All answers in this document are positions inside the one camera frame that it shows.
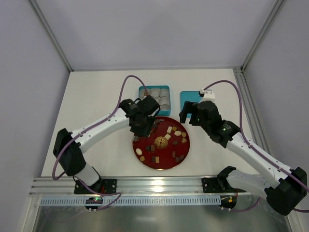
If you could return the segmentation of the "silver metal tongs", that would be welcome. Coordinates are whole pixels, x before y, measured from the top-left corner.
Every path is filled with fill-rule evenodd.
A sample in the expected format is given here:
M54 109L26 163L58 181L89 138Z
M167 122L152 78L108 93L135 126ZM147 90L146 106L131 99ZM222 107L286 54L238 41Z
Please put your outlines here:
M134 135L132 141L135 142L135 141L137 141L138 139L139 139L139 137L136 136L136 135Z

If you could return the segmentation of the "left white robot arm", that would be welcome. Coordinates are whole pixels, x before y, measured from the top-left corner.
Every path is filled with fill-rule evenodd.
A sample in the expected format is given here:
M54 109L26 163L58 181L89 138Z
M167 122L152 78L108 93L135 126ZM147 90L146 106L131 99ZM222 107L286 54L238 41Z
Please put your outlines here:
M100 182L98 172L84 159L84 153L110 134L129 128L139 137L147 137L160 111L152 96L142 100L126 99L118 103L114 111L96 122L69 132L62 129L57 133L53 154L56 165L61 165L64 174L74 176L88 187Z

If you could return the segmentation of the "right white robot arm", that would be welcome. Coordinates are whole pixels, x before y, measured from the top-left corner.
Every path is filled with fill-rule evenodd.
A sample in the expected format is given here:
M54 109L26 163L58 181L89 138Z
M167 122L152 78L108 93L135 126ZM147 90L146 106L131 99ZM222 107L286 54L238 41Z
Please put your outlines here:
M200 126L213 142L241 157L259 173L246 174L228 166L217 175L223 183L259 196L284 216L306 197L307 173L300 167L293 169L283 164L250 142L240 127L222 119L215 103L186 101L179 114L181 123L185 123L187 114L191 114L190 125Z

